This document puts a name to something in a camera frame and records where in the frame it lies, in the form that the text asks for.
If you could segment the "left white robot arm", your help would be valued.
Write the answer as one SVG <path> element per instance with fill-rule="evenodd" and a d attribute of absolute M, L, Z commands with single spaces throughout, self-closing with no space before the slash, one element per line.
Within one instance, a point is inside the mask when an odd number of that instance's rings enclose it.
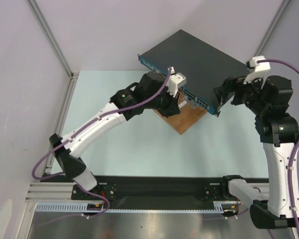
<path fill-rule="evenodd" d="M 117 91 L 109 102 L 89 121 L 63 136 L 53 134 L 50 144 L 62 172 L 82 187 L 88 199 L 95 199 L 100 187 L 92 172 L 81 159 L 88 147 L 111 129 L 126 123 L 145 109 L 157 110 L 164 117 L 180 114 L 179 88 L 186 84 L 186 77 L 170 68 L 167 76 L 145 73 L 134 82 Z"/>

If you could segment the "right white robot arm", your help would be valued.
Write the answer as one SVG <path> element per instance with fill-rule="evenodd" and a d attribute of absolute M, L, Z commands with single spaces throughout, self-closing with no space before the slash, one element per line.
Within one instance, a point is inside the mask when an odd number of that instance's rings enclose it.
<path fill-rule="evenodd" d="M 239 175 L 228 175 L 223 177 L 220 196 L 240 199 L 258 229 L 299 227 L 297 159 L 291 157 L 299 140 L 299 125 L 287 113 L 293 94 L 291 81 L 281 76 L 256 78 L 249 83 L 244 80 L 227 78 L 214 93 L 220 103 L 234 93 L 231 104 L 245 105 L 255 114 L 255 129 L 267 158 L 269 194 L 259 192 Z"/>

